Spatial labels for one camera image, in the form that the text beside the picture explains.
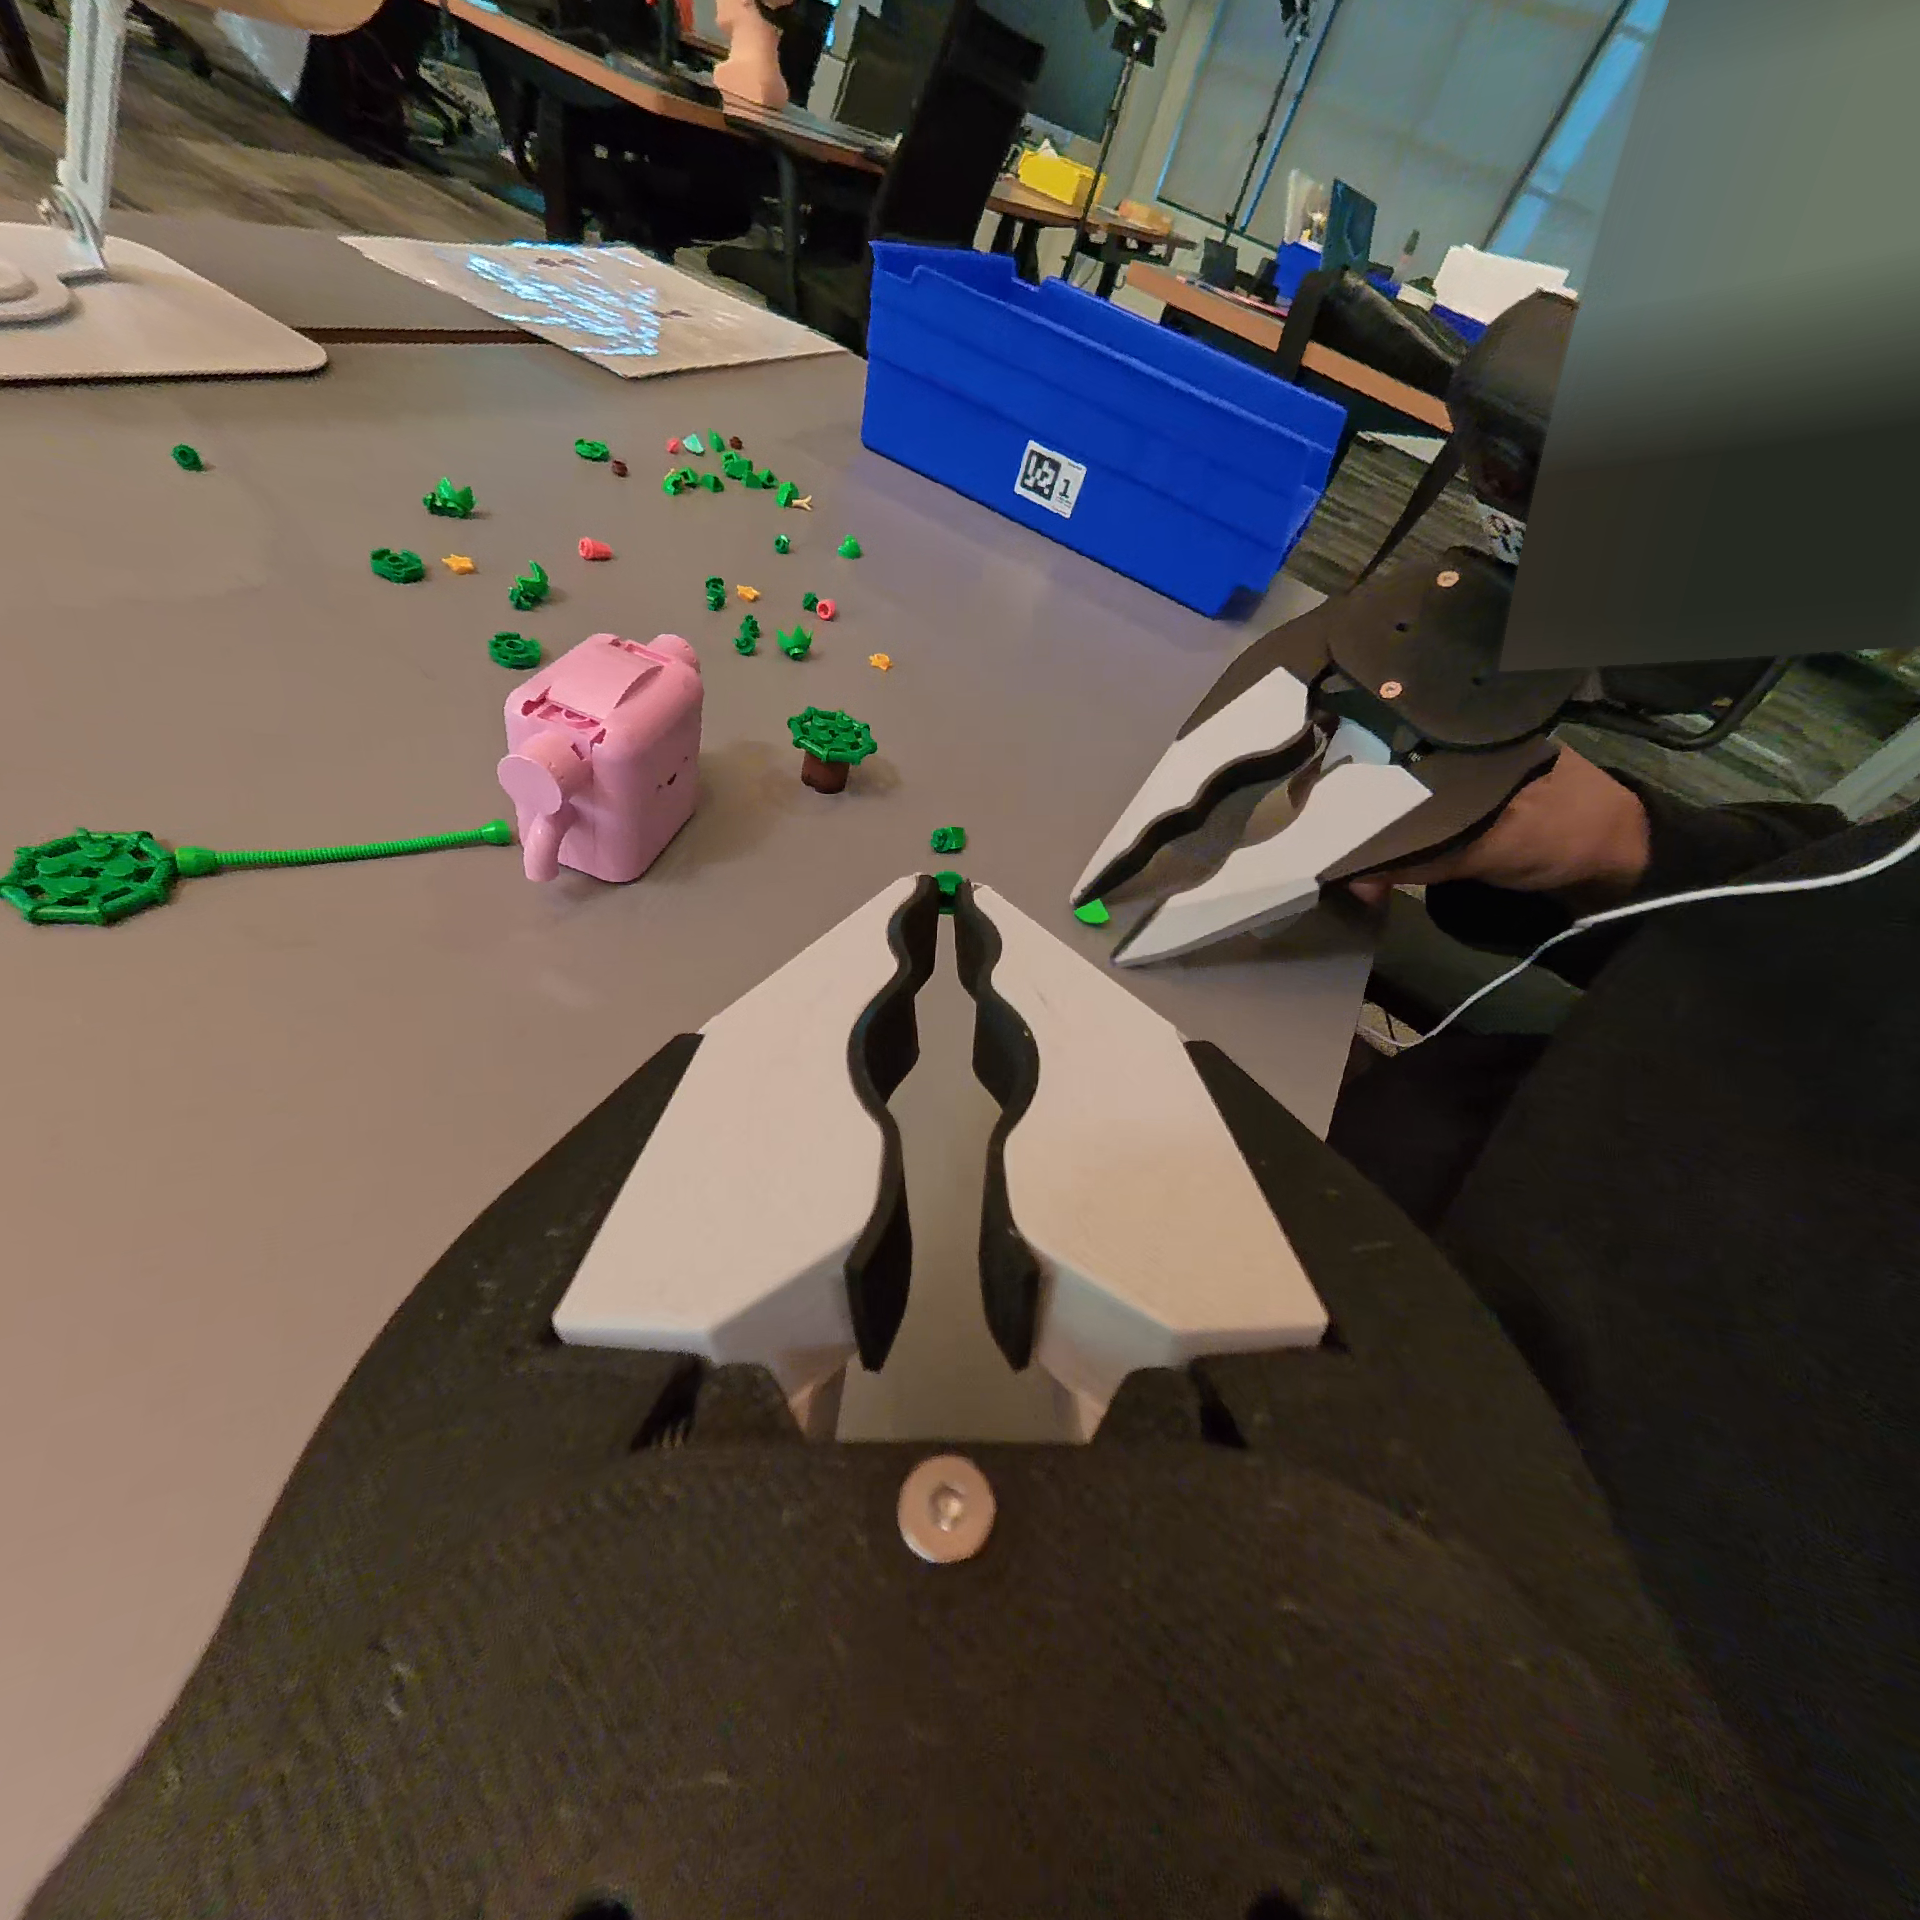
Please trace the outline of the blue storage bin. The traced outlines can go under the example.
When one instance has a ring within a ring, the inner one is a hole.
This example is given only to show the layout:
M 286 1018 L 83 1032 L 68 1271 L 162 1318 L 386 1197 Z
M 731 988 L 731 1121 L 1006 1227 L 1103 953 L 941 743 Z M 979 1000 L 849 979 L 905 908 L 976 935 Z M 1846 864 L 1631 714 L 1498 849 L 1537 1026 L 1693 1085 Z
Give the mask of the blue storage bin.
M 1345 422 L 1006 254 L 873 242 L 864 448 L 1194 613 L 1271 587 Z

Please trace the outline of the small toy tree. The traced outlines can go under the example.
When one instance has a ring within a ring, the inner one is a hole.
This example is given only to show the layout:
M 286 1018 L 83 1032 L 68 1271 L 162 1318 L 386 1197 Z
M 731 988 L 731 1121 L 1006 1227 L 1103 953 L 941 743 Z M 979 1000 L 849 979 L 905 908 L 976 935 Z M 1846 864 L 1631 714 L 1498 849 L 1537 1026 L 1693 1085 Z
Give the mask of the small toy tree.
M 802 755 L 802 785 L 823 796 L 844 793 L 852 770 L 876 755 L 873 728 L 849 711 L 802 708 L 787 734 Z

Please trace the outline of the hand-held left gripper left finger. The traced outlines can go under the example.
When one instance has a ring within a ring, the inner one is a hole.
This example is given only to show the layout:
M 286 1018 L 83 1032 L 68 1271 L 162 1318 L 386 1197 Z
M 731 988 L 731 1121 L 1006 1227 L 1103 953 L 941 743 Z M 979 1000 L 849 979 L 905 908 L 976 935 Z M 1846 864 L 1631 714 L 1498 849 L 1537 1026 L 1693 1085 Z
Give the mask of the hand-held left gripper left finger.
M 900 876 L 717 1012 L 590 1239 L 563 1345 L 764 1368 L 829 1439 L 852 1360 L 879 1368 L 911 1283 L 891 1094 L 941 888 Z

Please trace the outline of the black monitor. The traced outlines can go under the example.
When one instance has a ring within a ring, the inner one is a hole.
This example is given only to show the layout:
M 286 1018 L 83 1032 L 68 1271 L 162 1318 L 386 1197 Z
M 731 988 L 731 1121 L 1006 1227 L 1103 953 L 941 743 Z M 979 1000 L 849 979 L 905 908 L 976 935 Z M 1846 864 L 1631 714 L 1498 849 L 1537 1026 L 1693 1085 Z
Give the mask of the black monitor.
M 1029 115 L 1047 130 L 1103 139 L 1124 74 L 1115 44 L 1118 18 L 1109 3 L 1032 3 L 1020 32 L 1044 44 Z

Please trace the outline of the person's right hand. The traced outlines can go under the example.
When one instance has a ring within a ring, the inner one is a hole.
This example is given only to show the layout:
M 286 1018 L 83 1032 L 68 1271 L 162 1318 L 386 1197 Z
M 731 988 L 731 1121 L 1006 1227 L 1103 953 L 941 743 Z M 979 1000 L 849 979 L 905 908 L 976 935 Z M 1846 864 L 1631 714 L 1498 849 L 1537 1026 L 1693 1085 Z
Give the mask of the person's right hand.
M 1345 888 L 1368 905 L 1383 902 L 1392 888 L 1442 882 L 1616 905 L 1646 876 L 1649 838 L 1643 799 L 1613 773 L 1560 746 L 1548 773 L 1522 785 L 1475 838 L 1413 867 L 1354 876 Z

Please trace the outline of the mannequin head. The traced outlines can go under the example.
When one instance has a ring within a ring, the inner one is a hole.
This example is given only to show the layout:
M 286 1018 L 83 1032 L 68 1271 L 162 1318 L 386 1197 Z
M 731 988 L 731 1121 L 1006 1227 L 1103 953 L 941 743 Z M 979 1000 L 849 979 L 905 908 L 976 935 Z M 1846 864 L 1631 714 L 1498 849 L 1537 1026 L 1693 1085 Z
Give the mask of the mannequin head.
M 734 106 L 782 112 L 790 103 L 779 65 L 782 18 L 790 3 L 714 3 L 717 32 L 726 41 L 711 83 Z

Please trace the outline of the white book stand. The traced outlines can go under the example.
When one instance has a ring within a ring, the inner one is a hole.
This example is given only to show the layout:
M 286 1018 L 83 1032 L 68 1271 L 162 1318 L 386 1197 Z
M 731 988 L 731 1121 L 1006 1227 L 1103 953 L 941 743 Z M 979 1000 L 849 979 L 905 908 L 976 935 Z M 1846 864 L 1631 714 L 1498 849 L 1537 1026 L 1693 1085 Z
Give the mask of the white book stand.
M 62 156 L 3 224 L 3 386 L 321 372 L 327 354 L 165 254 L 106 236 L 130 3 L 71 3 Z

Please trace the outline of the studio light stand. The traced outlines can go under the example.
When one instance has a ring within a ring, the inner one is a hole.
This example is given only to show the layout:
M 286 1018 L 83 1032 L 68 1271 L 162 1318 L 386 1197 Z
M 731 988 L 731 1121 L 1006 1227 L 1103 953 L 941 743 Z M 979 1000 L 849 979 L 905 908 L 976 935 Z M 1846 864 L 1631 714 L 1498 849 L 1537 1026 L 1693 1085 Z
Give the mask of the studio light stand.
M 1106 262 L 1106 239 L 1097 239 L 1094 230 L 1109 230 L 1106 218 L 1100 212 L 1103 204 L 1103 183 L 1109 177 L 1109 159 L 1115 150 L 1118 127 L 1124 118 L 1124 106 L 1130 103 L 1133 83 L 1141 68 L 1150 68 L 1159 56 L 1159 41 L 1168 29 L 1168 18 L 1159 3 L 1091 3 L 1088 6 L 1091 18 L 1106 18 L 1112 27 L 1112 47 L 1118 50 L 1118 77 L 1112 88 L 1112 100 L 1103 115 L 1103 133 L 1097 142 L 1097 156 L 1088 168 L 1088 186 L 1082 195 L 1082 206 L 1074 221 L 1074 239 L 1068 260 L 1079 262 L 1082 257 L 1103 265 Z

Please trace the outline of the scattered small toy pieces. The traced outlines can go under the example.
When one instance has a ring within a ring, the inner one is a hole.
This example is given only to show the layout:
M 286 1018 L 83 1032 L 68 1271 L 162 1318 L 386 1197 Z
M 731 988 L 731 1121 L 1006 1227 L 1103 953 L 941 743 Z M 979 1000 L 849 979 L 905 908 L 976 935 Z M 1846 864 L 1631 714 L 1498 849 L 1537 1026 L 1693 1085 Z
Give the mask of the scattered small toy pieces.
M 593 463 L 593 466 L 608 466 L 613 475 L 625 475 L 625 463 L 613 460 L 611 445 L 593 442 L 593 439 L 575 439 L 572 445 L 575 457 Z M 661 478 L 661 493 L 667 498 L 678 498 L 684 493 L 702 490 L 702 493 L 723 493 L 726 484 L 737 484 L 746 490 L 758 493 L 773 493 L 776 504 L 782 510 L 808 510 L 811 495 L 802 495 L 793 481 L 779 481 L 773 469 L 755 469 L 746 457 L 737 439 L 702 439 L 699 434 L 690 434 L 684 439 L 672 439 L 667 445 L 669 454 L 714 454 L 720 457 L 720 469 L 693 469 L 693 466 L 675 466 Z M 180 472 L 204 472 L 206 460 L 198 448 L 192 445 L 171 445 L 168 457 L 180 466 Z M 436 478 L 434 490 L 422 495 L 425 513 L 436 519 L 472 519 L 475 516 L 475 490 L 457 484 L 451 475 Z M 790 552 L 790 537 L 779 534 L 776 537 L 776 552 L 787 554 Z M 835 549 L 841 557 L 855 560 L 861 554 L 858 540 L 841 540 Z M 608 563 L 613 557 L 611 546 L 605 540 L 584 537 L 578 540 L 578 554 L 587 563 Z M 389 584 L 422 584 L 425 581 L 425 560 L 413 549 L 392 549 L 392 546 L 378 546 L 369 557 L 372 575 L 383 578 Z M 472 575 L 475 560 L 466 554 L 445 554 L 442 566 L 454 575 Z M 743 605 L 755 602 L 755 590 L 746 584 L 728 587 L 726 578 L 711 575 L 702 587 L 708 611 L 723 611 L 728 605 L 728 593 L 740 599 Z M 519 613 L 540 611 L 552 599 L 552 575 L 540 563 L 528 563 L 522 572 L 516 572 L 510 584 L 510 608 Z M 835 611 L 826 596 L 808 593 L 802 596 L 802 611 L 814 613 L 817 622 L 832 622 Z M 793 628 L 782 631 L 776 637 L 779 649 L 785 658 L 805 658 L 811 649 L 811 631 Z M 734 637 L 734 652 L 740 655 L 755 655 L 761 637 L 761 625 L 755 613 L 740 616 L 740 631 Z M 540 643 L 534 637 L 516 634 L 516 631 L 495 631 L 487 643 L 490 658 L 504 667 L 504 669 L 534 669 L 540 664 Z M 888 672 L 894 667 L 891 655 L 873 652 L 867 655 L 867 667 L 876 672 Z

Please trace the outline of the printed paper sheet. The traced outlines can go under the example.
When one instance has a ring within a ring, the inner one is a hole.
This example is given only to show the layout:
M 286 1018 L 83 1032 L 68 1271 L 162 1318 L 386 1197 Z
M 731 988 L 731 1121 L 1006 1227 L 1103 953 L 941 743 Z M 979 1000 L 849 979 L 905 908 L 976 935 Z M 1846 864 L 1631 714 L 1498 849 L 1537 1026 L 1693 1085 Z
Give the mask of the printed paper sheet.
M 345 236 L 345 245 L 628 380 L 846 357 L 829 336 L 628 245 L 398 236 Z

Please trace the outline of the person's right forearm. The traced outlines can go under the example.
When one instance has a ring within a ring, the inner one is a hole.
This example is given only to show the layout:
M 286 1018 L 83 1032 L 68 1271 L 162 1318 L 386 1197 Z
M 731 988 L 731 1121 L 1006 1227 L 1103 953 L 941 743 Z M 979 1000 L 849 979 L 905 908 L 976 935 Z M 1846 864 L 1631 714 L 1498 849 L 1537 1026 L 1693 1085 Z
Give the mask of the person's right forearm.
M 1917 832 L 1917 808 L 1852 823 L 1817 802 L 1690 802 L 1619 776 L 1646 814 L 1646 870 L 1628 905 L 1758 888 L 1764 882 L 1852 873 Z M 1840 976 L 1867 961 L 1917 956 L 1917 855 L 1837 888 L 1696 902 L 1652 914 L 1658 932 L 1749 944 L 1767 961 Z

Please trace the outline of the person's black jacket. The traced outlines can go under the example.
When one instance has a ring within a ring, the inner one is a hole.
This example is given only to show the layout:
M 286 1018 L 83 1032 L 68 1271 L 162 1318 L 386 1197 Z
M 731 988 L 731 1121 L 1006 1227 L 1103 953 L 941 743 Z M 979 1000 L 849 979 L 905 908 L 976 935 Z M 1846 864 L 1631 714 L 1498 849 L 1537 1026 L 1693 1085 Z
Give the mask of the person's black jacket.
M 1820 976 L 1652 914 L 1914 852 L 1578 932 L 1554 1032 L 1425 1038 L 1330 1124 L 1560 1407 L 1814 1917 L 1917 1914 L 1917 956 Z

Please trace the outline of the green stem with web disc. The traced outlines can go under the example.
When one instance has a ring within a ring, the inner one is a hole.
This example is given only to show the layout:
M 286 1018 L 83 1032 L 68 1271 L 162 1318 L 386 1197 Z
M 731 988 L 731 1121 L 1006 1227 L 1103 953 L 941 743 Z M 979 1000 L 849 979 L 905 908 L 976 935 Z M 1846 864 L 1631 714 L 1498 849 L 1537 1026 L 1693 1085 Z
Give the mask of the green stem with web disc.
M 32 926 L 112 926 L 168 905 L 180 882 L 206 876 L 348 867 L 513 844 L 516 826 L 507 820 L 410 838 L 248 852 L 174 846 L 145 829 L 74 829 L 12 852 L 3 873 L 3 902 Z

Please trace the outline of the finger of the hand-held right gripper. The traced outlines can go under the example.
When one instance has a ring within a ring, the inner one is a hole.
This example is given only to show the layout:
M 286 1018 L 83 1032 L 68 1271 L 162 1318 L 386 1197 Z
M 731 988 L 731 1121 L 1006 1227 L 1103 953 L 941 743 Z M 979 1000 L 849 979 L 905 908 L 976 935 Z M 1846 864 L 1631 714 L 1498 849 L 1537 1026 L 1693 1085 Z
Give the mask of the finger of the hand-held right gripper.
M 1318 902 L 1330 867 L 1427 802 L 1427 787 L 1389 758 L 1374 731 L 1354 720 L 1339 720 L 1333 731 L 1336 764 L 1289 823 L 1262 844 L 1239 846 L 1215 876 L 1159 900 L 1118 941 L 1115 967 L 1153 967 L 1304 914 Z
M 1138 793 L 1100 841 L 1068 900 L 1168 897 L 1215 876 L 1253 844 L 1253 814 L 1286 793 L 1280 820 L 1327 770 L 1336 731 L 1309 711 L 1309 690 L 1277 667 L 1209 717 L 1189 717 Z

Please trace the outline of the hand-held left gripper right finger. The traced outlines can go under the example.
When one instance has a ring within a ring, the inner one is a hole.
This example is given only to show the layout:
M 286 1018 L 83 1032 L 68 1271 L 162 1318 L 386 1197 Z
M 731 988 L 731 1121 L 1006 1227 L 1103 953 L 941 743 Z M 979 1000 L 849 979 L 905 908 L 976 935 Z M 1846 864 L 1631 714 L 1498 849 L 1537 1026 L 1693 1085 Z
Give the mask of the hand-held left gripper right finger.
M 1330 1309 L 1183 1032 L 994 888 L 956 888 L 953 947 L 997 1103 L 982 1309 L 1071 1439 L 1133 1374 L 1318 1348 Z

